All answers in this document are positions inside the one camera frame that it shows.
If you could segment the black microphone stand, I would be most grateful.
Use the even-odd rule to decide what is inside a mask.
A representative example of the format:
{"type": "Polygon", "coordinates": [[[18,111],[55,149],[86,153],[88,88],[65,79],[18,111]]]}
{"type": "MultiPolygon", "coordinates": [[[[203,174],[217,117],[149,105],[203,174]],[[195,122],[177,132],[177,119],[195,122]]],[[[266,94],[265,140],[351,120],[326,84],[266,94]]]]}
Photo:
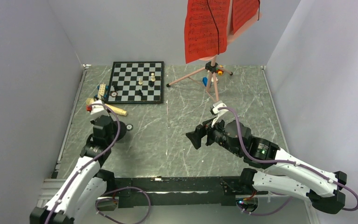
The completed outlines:
{"type": "Polygon", "coordinates": [[[126,124],[122,121],[119,121],[119,123],[117,121],[114,121],[113,130],[114,130],[113,137],[115,138],[117,136],[116,141],[120,141],[126,135],[127,132],[126,124]]]}

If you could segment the gold microphone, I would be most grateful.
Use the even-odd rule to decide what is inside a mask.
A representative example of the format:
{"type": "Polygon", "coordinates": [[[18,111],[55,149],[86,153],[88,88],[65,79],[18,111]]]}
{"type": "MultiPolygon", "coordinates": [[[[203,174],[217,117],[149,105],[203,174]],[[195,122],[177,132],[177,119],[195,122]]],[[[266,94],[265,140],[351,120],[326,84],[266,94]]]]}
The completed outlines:
{"type": "Polygon", "coordinates": [[[128,112],[126,110],[120,109],[118,107],[115,107],[115,106],[112,106],[112,105],[109,105],[109,104],[106,104],[102,100],[96,100],[94,98],[87,98],[85,103],[86,103],[86,105],[91,105],[93,103],[101,103],[103,105],[106,105],[108,108],[110,108],[117,115],[120,115],[120,116],[127,116],[128,115],[128,112]]]}

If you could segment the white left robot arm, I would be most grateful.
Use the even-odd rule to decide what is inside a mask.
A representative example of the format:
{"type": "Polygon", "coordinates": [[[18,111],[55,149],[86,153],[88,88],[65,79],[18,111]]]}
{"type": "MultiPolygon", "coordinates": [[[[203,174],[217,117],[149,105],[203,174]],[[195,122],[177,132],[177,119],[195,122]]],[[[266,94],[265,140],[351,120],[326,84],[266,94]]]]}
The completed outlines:
{"type": "Polygon", "coordinates": [[[101,194],[111,195],[115,182],[97,174],[114,144],[126,133],[125,124],[109,115],[92,121],[93,133],[81,151],[76,166],[55,195],[42,207],[35,207],[31,224],[74,224],[81,213],[101,194]]]}

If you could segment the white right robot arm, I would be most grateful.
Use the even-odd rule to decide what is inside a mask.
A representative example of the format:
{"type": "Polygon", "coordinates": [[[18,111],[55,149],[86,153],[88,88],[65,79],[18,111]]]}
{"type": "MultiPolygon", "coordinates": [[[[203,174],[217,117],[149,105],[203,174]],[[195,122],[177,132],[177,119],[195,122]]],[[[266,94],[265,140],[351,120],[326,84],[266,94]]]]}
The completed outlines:
{"type": "Polygon", "coordinates": [[[327,172],[313,166],[301,167],[298,160],[277,144],[252,135],[251,129],[235,121],[212,125],[212,120],[197,125],[186,133],[192,145],[199,149],[206,137],[206,146],[217,143],[250,167],[244,168],[238,182],[223,181],[223,185],[237,194],[270,191],[302,199],[324,213],[337,214],[345,206],[342,187],[329,180],[346,184],[344,172],[327,172]]]}

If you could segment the blue toy block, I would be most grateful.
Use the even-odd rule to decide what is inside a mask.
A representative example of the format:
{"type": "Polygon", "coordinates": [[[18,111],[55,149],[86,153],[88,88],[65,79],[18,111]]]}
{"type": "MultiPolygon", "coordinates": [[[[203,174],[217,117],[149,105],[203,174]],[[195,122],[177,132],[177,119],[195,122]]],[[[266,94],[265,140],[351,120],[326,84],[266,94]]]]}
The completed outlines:
{"type": "Polygon", "coordinates": [[[202,78],[202,83],[204,86],[207,86],[207,77],[202,78]]]}

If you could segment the orange yellow toy piece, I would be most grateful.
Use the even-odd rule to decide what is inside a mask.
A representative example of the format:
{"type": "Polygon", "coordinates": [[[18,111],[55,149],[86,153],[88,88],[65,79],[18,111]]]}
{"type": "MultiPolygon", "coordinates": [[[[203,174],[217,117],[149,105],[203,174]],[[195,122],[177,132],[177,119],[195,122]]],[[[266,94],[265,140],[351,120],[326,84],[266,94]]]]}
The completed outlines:
{"type": "Polygon", "coordinates": [[[217,71],[217,74],[218,74],[219,76],[222,76],[223,73],[224,73],[224,71],[222,71],[222,70],[218,70],[218,71],[217,71]]]}

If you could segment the pink music stand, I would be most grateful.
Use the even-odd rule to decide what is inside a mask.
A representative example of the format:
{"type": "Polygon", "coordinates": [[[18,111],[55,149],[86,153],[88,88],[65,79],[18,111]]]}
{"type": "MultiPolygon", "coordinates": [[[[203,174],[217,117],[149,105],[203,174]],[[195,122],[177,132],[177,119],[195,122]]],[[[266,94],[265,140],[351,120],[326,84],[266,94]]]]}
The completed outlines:
{"type": "MultiPolygon", "coordinates": [[[[232,6],[233,6],[233,0],[230,0],[230,9],[229,9],[229,14],[228,14],[228,25],[227,25],[227,47],[228,45],[230,45],[231,43],[233,43],[240,35],[232,35],[231,34],[231,19],[232,19],[232,6]]],[[[199,85],[201,85],[204,89],[205,92],[209,95],[209,97],[213,100],[213,102],[218,102],[220,100],[219,98],[219,91],[218,91],[218,74],[217,71],[218,70],[222,70],[224,71],[223,75],[228,74],[228,75],[233,75],[233,73],[231,71],[229,71],[227,68],[223,67],[222,65],[218,64],[217,62],[217,57],[219,56],[215,55],[212,57],[205,57],[205,58],[201,58],[200,60],[205,61],[205,66],[195,70],[181,78],[178,78],[177,80],[174,80],[170,83],[167,83],[167,87],[171,87],[185,79],[190,79],[193,82],[195,82],[196,80],[193,79],[193,76],[201,73],[201,72],[206,72],[207,75],[207,86],[204,86],[202,82],[199,82],[199,85]]]]}

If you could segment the white chess piece tall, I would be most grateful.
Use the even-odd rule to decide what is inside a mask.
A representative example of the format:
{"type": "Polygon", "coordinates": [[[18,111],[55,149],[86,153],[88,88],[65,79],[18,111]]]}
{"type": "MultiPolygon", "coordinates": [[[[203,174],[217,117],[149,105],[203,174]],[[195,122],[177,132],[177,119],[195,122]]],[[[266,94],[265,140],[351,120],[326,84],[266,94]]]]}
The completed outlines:
{"type": "Polygon", "coordinates": [[[156,81],[155,73],[151,73],[151,81],[152,81],[152,82],[155,82],[155,81],[156,81]]]}

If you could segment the black white chessboard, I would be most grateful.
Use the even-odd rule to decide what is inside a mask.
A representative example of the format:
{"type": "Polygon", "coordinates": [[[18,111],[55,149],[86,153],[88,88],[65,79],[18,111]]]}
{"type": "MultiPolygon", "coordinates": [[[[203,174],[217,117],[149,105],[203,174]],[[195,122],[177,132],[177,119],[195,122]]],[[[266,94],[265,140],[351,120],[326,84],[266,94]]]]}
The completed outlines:
{"type": "Polygon", "coordinates": [[[161,104],[164,100],[164,62],[114,62],[108,82],[108,104],[161,104]],[[150,87],[151,73],[155,73],[156,81],[150,87]],[[143,85],[138,84],[138,79],[143,80],[143,85]],[[114,91],[112,84],[119,87],[114,91]],[[136,95],[137,90],[142,90],[143,96],[136,95]]]}

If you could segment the black chess piece left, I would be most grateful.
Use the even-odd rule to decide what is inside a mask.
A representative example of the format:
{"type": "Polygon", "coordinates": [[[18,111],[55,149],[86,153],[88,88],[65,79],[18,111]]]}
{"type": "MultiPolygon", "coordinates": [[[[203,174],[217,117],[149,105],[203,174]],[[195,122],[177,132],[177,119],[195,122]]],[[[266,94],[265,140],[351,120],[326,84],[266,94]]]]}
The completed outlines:
{"type": "Polygon", "coordinates": [[[119,91],[119,87],[116,84],[112,84],[112,88],[114,89],[114,91],[119,91]]]}

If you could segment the white blue toy brick car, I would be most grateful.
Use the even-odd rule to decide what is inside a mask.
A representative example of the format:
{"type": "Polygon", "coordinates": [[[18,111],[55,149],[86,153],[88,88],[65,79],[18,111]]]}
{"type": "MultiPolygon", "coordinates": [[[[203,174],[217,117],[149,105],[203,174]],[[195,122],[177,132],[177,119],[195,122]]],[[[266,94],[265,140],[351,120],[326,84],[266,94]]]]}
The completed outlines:
{"type": "Polygon", "coordinates": [[[106,100],[107,98],[107,89],[108,86],[105,83],[101,83],[97,86],[97,94],[95,95],[95,98],[100,99],[102,101],[106,100]]]}

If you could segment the red sheet music left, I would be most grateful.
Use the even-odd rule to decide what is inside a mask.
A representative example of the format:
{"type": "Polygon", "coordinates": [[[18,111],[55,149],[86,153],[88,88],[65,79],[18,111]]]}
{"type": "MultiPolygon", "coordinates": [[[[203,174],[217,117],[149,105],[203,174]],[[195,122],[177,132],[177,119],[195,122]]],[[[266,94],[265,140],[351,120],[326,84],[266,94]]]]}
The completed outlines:
{"type": "Polygon", "coordinates": [[[185,62],[227,50],[229,0],[189,0],[184,26],[185,62]]]}

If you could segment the red sheet music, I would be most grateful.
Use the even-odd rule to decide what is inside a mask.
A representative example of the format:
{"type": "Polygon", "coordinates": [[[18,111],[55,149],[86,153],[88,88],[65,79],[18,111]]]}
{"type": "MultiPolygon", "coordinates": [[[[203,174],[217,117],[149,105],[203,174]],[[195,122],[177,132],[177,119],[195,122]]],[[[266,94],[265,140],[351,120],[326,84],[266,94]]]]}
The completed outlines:
{"type": "Polygon", "coordinates": [[[189,0],[184,26],[185,62],[227,50],[229,0],[189,0]]]}
{"type": "Polygon", "coordinates": [[[231,34],[240,35],[259,19],[259,0],[233,0],[231,34]]]}

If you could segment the red sheet music right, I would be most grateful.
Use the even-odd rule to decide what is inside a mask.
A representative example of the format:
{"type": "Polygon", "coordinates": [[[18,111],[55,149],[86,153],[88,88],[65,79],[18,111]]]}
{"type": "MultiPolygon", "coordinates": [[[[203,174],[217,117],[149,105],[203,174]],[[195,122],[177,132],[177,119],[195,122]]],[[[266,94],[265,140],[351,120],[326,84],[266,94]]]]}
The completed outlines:
{"type": "Polygon", "coordinates": [[[233,0],[231,34],[240,35],[259,19],[259,0],[233,0]]]}

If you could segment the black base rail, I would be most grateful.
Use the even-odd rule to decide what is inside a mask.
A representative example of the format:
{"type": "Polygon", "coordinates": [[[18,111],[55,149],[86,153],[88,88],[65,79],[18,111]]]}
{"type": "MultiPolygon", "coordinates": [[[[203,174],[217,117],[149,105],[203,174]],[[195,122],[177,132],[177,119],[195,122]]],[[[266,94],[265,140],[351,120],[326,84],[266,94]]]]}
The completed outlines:
{"type": "Polygon", "coordinates": [[[102,169],[95,177],[107,182],[103,197],[117,199],[119,208],[198,204],[234,206],[235,200],[241,197],[267,194],[244,185],[239,176],[120,178],[102,169]]]}

